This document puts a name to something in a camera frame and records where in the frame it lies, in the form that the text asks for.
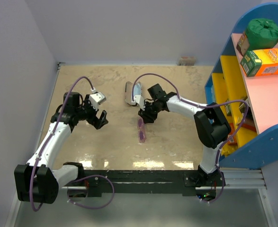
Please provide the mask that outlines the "pink transparent sunglasses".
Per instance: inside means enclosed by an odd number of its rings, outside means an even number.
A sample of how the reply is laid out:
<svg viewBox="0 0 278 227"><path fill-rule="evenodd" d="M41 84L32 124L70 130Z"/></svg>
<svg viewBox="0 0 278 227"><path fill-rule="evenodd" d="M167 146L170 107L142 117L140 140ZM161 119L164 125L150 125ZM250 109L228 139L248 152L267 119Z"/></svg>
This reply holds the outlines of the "pink transparent sunglasses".
<svg viewBox="0 0 278 227"><path fill-rule="evenodd" d="M140 143L144 143L146 141L145 135L145 124L142 118L139 118L137 121L137 128L138 128L138 139Z"/></svg>

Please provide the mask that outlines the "printed glasses case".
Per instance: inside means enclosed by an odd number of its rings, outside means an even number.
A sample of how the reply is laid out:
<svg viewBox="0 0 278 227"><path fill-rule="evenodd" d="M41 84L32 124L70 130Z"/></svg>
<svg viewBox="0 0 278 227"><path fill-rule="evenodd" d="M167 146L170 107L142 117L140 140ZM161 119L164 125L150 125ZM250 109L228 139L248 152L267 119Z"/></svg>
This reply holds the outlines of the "printed glasses case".
<svg viewBox="0 0 278 227"><path fill-rule="evenodd" d="M142 95L142 84L141 82L136 82L133 85L132 82L127 81L125 84L125 102L131 106L137 106L137 103L133 101L133 97L137 95Z"/></svg>

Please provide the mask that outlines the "light blue cleaning cloth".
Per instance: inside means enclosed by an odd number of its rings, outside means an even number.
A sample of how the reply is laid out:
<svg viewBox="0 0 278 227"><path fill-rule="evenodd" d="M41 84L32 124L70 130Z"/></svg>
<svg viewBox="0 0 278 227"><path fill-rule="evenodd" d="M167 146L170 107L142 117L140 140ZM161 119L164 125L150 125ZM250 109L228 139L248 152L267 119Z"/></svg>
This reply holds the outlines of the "light blue cleaning cloth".
<svg viewBox="0 0 278 227"><path fill-rule="evenodd" d="M131 100L134 100L135 95L141 95L142 94L142 85L140 83L133 84L131 88Z"/></svg>

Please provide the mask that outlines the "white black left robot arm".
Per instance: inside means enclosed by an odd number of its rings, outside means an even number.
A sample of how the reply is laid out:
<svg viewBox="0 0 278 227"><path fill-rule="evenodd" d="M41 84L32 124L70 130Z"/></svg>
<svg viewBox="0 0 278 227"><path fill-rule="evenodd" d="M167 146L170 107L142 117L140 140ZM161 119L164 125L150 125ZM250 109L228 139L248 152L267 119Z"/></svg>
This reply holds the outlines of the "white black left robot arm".
<svg viewBox="0 0 278 227"><path fill-rule="evenodd" d="M82 96L78 92L66 92L63 104L58 106L51 117L47 134L32 157L14 170L17 196L20 201L52 204L59 189L73 183L81 185L85 181L81 163L67 162L54 170L53 165L63 144L80 121L86 121L95 129L108 123L107 112L97 117L99 106L106 97L101 92Z"/></svg>

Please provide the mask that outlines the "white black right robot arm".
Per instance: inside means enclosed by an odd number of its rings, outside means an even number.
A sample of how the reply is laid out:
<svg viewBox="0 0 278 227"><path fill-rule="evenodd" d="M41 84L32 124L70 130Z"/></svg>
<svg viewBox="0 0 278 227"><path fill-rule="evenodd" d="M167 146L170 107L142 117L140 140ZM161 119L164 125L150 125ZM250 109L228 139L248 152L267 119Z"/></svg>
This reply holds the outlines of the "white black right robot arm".
<svg viewBox="0 0 278 227"><path fill-rule="evenodd" d="M138 115L144 123L153 123L161 111L173 112L193 119L198 138L203 144L203 157L199 164L199 182L208 186L215 180L214 171L219 167L218 152L228 139L231 127L217 103L199 104L178 96L176 92L166 93L159 84L148 89L152 98L146 101L142 95L132 100L140 106Z"/></svg>

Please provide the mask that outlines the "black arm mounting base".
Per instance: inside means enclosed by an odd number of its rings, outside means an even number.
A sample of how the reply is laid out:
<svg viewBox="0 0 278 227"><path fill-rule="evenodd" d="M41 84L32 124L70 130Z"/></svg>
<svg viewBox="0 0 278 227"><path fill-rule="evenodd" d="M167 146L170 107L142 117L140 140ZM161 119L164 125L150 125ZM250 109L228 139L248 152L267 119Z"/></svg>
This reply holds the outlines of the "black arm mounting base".
<svg viewBox="0 0 278 227"><path fill-rule="evenodd" d="M88 190L89 197L103 193L181 194L196 196L196 189L225 186L223 174L207 175L201 170L84 170L86 180L70 182L67 187Z"/></svg>

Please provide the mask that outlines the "green box in shelf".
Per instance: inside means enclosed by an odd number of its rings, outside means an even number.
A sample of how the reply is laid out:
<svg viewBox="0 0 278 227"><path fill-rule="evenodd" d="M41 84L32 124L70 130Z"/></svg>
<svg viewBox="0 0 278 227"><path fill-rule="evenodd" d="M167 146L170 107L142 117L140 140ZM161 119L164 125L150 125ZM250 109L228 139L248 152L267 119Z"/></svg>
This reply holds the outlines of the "green box in shelf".
<svg viewBox="0 0 278 227"><path fill-rule="evenodd" d="M232 111L231 111L230 104L225 104L224 107L225 107L226 115L227 116L232 116Z"/></svg>

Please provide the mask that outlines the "orange box on shelf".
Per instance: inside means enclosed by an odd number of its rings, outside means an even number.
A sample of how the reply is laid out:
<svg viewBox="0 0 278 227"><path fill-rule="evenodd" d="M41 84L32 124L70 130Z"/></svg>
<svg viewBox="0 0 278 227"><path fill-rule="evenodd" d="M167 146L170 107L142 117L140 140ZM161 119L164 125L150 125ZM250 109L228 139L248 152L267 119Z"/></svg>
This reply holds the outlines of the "orange box on shelf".
<svg viewBox="0 0 278 227"><path fill-rule="evenodd" d="M233 123L229 123L230 127L231 127L231 132L228 134L228 145L237 145L237 139L236 136L233 136L233 133L235 132L235 128L234 128L234 124Z"/></svg>

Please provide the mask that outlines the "dark foil snack packet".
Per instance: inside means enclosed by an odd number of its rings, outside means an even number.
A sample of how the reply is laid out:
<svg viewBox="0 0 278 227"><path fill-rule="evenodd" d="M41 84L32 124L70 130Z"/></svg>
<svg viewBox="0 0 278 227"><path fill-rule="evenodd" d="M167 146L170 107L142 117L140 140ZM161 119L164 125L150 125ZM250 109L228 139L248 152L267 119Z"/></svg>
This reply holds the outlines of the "dark foil snack packet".
<svg viewBox="0 0 278 227"><path fill-rule="evenodd" d="M248 111L247 111L245 120L242 124L242 127L246 128L248 130L257 132L256 126L255 126L255 123L254 123L254 119L253 119L253 116L252 116L252 112L251 112L249 99L248 99L247 96L244 98L244 101L248 104ZM244 116L246 105L243 104L243 103L240 103L238 109L239 109L240 113L242 114L242 116Z"/></svg>

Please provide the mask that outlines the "blue pink yellow shelf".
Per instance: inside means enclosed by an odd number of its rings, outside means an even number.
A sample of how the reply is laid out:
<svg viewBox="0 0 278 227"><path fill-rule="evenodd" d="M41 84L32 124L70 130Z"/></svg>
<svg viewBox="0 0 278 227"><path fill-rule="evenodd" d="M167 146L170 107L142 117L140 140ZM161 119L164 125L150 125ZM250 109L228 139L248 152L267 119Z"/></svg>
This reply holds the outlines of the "blue pink yellow shelf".
<svg viewBox="0 0 278 227"><path fill-rule="evenodd" d="M232 114L228 117L232 122L241 115L237 100L247 97L256 125L256 131L238 130L237 149L220 158L221 167L260 169L278 161L278 75L246 77L240 65L242 56L236 49L248 22L261 17L272 19L278 25L278 3L260 4L238 19L205 84L208 103L233 100Z"/></svg>

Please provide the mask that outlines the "small brown printed box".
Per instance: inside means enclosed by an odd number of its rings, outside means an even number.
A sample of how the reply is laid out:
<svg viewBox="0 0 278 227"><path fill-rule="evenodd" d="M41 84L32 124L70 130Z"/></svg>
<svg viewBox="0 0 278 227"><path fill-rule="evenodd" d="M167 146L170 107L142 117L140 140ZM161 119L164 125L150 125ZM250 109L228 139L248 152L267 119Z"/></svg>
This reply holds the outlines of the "small brown printed box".
<svg viewBox="0 0 278 227"><path fill-rule="evenodd" d="M246 33L243 32L240 39L238 40L236 49L239 51L241 56L244 56L245 53L248 51L249 46L250 46L250 44L249 44L248 37L247 37Z"/></svg>

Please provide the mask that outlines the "orange green snack box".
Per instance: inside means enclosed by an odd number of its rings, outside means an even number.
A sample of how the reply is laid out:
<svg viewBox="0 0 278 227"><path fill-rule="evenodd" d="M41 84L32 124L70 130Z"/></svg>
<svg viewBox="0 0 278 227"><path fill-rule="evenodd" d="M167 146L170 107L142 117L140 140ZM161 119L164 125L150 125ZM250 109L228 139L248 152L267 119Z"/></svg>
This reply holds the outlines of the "orange green snack box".
<svg viewBox="0 0 278 227"><path fill-rule="evenodd" d="M247 51L240 65L246 77L278 75L278 48Z"/></svg>

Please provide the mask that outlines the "green wrapped package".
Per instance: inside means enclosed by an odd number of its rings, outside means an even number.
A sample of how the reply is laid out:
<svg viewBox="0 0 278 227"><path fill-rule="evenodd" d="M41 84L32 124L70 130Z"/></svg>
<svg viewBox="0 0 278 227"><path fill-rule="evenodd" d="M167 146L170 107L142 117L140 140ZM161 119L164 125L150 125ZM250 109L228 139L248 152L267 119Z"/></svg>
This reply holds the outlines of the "green wrapped package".
<svg viewBox="0 0 278 227"><path fill-rule="evenodd" d="M278 25L271 19L252 19L244 31L248 41L248 51L271 49L278 43Z"/></svg>

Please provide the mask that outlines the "aluminium table edge rail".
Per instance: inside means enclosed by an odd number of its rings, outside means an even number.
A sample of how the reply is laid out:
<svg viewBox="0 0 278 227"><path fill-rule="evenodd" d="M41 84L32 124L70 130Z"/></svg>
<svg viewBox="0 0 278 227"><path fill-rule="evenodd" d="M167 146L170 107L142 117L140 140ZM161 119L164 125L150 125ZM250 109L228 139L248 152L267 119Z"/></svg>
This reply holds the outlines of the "aluminium table edge rail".
<svg viewBox="0 0 278 227"><path fill-rule="evenodd" d="M53 93L54 93L54 90L55 90L55 85L56 85L56 82L58 80L58 76L59 76L59 73L60 73L60 69L63 65L65 65L66 63L65 62L58 62L57 63L57 68L56 68L56 75L55 75L55 78L54 78L54 81L53 81L53 84L51 85L50 87L50 93L49 93L49 96L48 96L48 100L46 102L46 110L45 110L45 113L44 113L44 117L43 117L43 121L42 121L42 124L41 124L41 128L39 130L39 135L38 135L38 138L36 140L36 144L35 144L35 150L34 152L31 154L31 157L29 158L29 160L26 162L26 164L29 164L29 161L32 157L35 157L36 156L36 151L37 149L39 148L40 146L40 143L43 141L44 137L43 137L43 131L44 131L44 127L45 127L45 123L46 123L46 119L47 119L47 114L48 114L48 111L49 111L49 108L50 108L50 103L51 103L51 100L52 100L52 97L53 97Z"/></svg>

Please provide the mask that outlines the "aluminium front frame rail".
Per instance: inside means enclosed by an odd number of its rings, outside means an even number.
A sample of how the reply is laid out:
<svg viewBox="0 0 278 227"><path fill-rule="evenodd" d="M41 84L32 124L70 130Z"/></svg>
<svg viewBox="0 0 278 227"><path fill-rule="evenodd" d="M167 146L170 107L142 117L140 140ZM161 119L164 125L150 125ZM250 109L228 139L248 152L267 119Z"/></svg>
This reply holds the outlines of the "aluminium front frame rail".
<svg viewBox="0 0 278 227"><path fill-rule="evenodd" d="M261 170L220 170L207 174L197 170L85 170L79 163L65 163L61 170L37 168L34 177L34 202L52 204L59 190L80 190L88 197L104 193L182 194L196 196L205 203L218 200L227 189L258 189L268 224L277 224L266 197L266 183Z"/></svg>

